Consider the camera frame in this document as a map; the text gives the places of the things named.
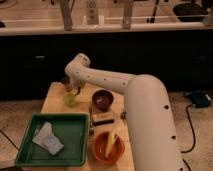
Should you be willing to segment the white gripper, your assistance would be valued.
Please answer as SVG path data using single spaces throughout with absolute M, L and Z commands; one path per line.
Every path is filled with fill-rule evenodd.
M 74 96 L 77 96 L 81 92 L 81 88 L 85 86 L 85 82 L 76 78 L 76 77 L 70 77 L 69 78 L 69 88 L 71 90 L 77 89 L 77 92 L 74 94 Z

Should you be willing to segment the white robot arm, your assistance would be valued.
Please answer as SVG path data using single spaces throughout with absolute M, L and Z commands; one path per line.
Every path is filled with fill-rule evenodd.
M 65 67 L 74 87 L 87 83 L 119 93 L 135 171 L 184 171 L 167 90 L 157 77 L 92 69 L 80 53 Z

